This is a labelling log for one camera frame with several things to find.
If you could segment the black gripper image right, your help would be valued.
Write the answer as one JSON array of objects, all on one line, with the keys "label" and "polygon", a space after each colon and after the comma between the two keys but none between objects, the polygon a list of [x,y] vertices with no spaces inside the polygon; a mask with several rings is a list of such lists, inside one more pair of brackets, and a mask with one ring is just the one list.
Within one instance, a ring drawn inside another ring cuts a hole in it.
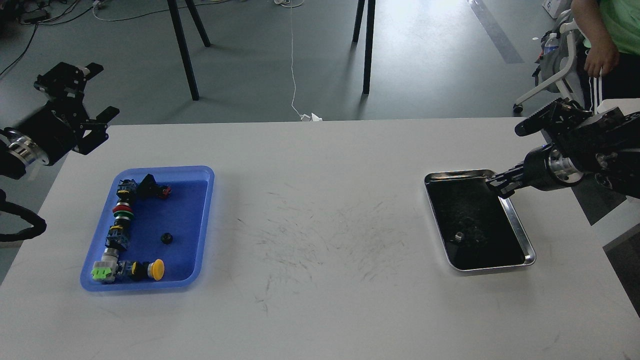
[{"label": "black gripper image right", "polygon": [[531,150],[523,162],[488,178],[487,186],[502,199],[508,199],[516,191],[526,187],[533,187],[539,191],[569,188],[570,183],[560,180],[550,169],[550,155],[553,150],[553,145],[539,146]]}]

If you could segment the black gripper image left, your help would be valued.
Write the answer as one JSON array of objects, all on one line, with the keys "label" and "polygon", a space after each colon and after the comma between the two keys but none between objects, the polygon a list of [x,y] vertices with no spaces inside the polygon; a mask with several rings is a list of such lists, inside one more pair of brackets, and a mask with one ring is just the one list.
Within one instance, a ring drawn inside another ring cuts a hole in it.
[{"label": "black gripper image left", "polygon": [[88,155],[105,143],[108,124],[121,110],[110,105],[95,119],[83,120],[86,84],[104,70],[98,63],[59,62],[37,75],[34,88],[46,95],[46,104],[5,128],[5,166],[26,167],[36,160],[52,166],[68,152]]}]

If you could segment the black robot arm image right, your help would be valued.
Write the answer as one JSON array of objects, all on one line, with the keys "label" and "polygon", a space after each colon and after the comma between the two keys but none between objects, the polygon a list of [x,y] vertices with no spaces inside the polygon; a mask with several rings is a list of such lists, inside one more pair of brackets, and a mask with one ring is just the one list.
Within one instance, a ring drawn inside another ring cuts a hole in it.
[{"label": "black robot arm image right", "polygon": [[556,98],[518,123],[514,132],[519,137],[544,132],[550,141],[486,181],[500,198],[526,187],[540,191],[574,187],[588,174],[605,189],[639,197],[638,112],[625,115],[614,107],[595,114],[575,101]]}]

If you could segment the person's hand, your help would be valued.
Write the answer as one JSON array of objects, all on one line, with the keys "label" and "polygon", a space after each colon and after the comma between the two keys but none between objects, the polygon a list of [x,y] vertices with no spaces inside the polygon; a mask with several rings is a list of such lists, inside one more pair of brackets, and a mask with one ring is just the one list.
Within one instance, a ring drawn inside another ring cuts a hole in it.
[{"label": "person's hand", "polygon": [[618,49],[613,47],[590,48],[586,57],[584,70],[590,78],[600,78],[608,75],[619,62]]}]

